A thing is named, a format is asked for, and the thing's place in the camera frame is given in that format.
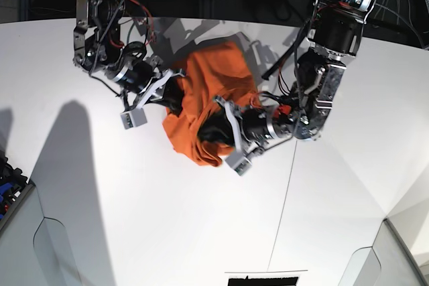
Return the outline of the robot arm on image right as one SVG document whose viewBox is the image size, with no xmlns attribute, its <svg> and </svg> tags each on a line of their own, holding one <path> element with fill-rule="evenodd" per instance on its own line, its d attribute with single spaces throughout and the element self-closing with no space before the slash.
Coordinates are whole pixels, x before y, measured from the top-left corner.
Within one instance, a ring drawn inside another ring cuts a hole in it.
<svg viewBox="0 0 429 286">
<path fill-rule="evenodd" d="M 235 157 L 244 160 L 293 138 L 314 138 L 332 110 L 346 70 L 343 59 L 357 55 L 376 5 L 376 0 L 313 0 L 311 16 L 271 68 L 280 72 L 293 59 L 291 89 L 281 95 L 263 91 L 261 97 L 274 101 L 273 106 L 240 106 L 217 96 L 221 109 L 203 122 L 198 140 L 227 145 Z"/>
</svg>

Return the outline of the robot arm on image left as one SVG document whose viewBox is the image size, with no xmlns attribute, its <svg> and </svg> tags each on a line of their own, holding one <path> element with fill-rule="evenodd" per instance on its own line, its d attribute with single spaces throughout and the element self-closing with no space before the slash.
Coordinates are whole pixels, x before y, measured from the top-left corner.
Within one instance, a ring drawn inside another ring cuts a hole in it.
<svg viewBox="0 0 429 286">
<path fill-rule="evenodd" d="M 143 11 L 135 23 L 145 26 L 144 40 L 122 42 L 121 18 L 130 3 Z M 138 0 L 76 0 L 76 25 L 73 30 L 74 65 L 90 78 L 97 72 L 119 86 L 114 95 L 123 102 L 125 111 L 146 104 L 166 107 L 174 115 L 182 112 L 183 90 L 178 79 L 185 77 L 183 69 L 163 69 L 154 56 L 146 60 L 147 47 L 155 39 L 154 18 Z"/>
</svg>

